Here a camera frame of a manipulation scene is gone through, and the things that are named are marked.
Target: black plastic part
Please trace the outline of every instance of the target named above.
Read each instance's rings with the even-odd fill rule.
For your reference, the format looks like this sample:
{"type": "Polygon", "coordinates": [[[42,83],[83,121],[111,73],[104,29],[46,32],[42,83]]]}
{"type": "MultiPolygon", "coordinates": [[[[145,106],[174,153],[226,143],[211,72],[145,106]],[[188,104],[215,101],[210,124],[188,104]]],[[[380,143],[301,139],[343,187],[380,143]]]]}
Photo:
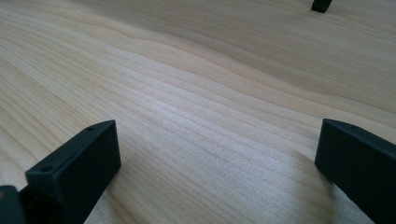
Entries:
{"type": "Polygon", "coordinates": [[[331,2],[332,0],[315,0],[311,9],[316,12],[325,13],[331,2]]]}
{"type": "Polygon", "coordinates": [[[323,120],[318,169],[375,223],[396,223],[396,146],[357,126],[323,120]]]}
{"type": "Polygon", "coordinates": [[[27,222],[9,223],[83,223],[120,166],[115,120],[86,128],[26,172],[20,201],[8,205],[22,204],[27,222]]]}
{"type": "Polygon", "coordinates": [[[26,223],[20,195],[13,186],[0,186],[0,224],[15,223],[26,223]]]}

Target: light wood tabletop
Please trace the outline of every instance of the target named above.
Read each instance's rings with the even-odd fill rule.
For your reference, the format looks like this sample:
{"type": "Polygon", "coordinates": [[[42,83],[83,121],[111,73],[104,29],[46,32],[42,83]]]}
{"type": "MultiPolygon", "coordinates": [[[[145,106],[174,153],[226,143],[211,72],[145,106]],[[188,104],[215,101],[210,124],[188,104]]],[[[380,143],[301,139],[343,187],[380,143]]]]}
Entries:
{"type": "Polygon", "coordinates": [[[314,164],[322,119],[396,143],[396,4],[0,0],[0,185],[115,119],[86,223],[371,223],[314,164]]]}

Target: wooden surface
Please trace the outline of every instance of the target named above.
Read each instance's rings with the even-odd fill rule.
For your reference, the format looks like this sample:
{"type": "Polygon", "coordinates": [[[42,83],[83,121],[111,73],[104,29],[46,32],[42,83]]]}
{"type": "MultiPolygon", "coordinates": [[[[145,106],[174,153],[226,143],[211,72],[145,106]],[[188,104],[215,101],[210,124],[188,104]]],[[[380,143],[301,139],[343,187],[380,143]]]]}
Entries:
{"type": "Polygon", "coordinates": [[[316,169],[323,118],[396,143],[396,4],[0,0],[0,184],[115,119],[86,223],[370,223],[316,169]]]}

